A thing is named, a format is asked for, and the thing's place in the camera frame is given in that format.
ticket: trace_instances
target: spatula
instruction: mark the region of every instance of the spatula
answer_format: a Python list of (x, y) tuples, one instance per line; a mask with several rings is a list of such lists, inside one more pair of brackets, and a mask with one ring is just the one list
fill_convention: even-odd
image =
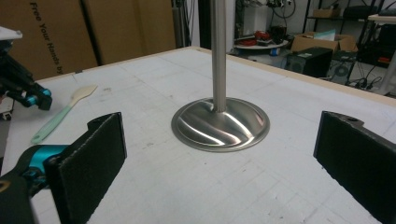
[(64, 119), (67, 113), (72, 109), (72, 107), (82, 98), (91, 95), (95, 89), (96, 85), (82, 87), (76, 90), (72, 95), (72, 101), (64, 109), (61, 110), (55, 117), (48, 121), (32, 138), (31, 142), (33, 144), (38, 144), (43, 141)]

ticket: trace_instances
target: metal rod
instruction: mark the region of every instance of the metal rod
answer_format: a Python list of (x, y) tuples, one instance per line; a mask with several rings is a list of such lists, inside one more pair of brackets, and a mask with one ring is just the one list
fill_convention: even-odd
[(213, 105), (217, 113), (226, 110), (225, 0), (211, 0)]
[(305, 20), (304, 20), (304, 25), (303, 25), (303, 33), (305, 33), (305, 27), (306, 27), (306, 20), (308, 17), (308, 12), (309, 12), (309, 7), (311, 6), (311, 0), (308, 0), (308, 4), (306, 5), (306, 10), (305, 10)]

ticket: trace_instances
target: cardboard box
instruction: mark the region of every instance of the cardboard box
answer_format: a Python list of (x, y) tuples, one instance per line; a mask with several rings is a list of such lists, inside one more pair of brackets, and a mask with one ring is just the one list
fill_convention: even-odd
[(338, 49), (353, 52), (358, 51), (355, 38), (352, 35), (336, 35), (335, 40), (331, 41), (314, 39), (314, 34), (315, 32), (307, 32), (301, 35), (296, 35), (291, 45), (291, 51), (298, 52), (303, 49), (313, 47), (323, 47), (326, 49), (332, 49), (333, 51)]
[(35, 80), (97, 66), (78, 0), (3, 0), (0, 8), (0, 25), (23, 34), (9, 54)]
[(100, 64), (176, 48), (170, 1), (83, 0)]
[(314, 9), (314, 17), (316, 18), (332, 18), (339, 17), (341, 8), (336, 9)]

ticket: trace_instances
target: shiny metal disc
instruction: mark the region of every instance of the shiny metal disc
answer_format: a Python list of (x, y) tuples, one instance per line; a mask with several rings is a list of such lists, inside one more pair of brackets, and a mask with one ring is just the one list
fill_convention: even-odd
[(225, 112), (215, 112), (207, 98), (181, 107), (172, 119), (175, 136), (190, 147), (212, 152), (242, 150), (259, 143), (270, 129), (259, 107), (227, 98)]

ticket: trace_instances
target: white tabletop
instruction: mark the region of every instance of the white tabletop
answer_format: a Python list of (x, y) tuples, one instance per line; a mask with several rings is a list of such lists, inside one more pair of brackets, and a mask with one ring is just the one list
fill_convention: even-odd
[[(204, 50), (169, 51), (40, 83), (53, 93), (51, 111), (15, 106), (3, 173), (77, 88), (98, 85), (43, 144), (71, 144), (91, 119), (122, 113), (128, 158), (89, 223), (377, 223), (313, 152), (322, 110), (361, 119), (396, 142), (393, 99), (229, 57), (227, 96), (262, 108), (271, 129), (254, 147), (219, 154), (187, 147), (171, 131), (183, 105), (212, 96), (211, 55)], [(49, 190), (33, 205), (40, 223), (59, 223)]]

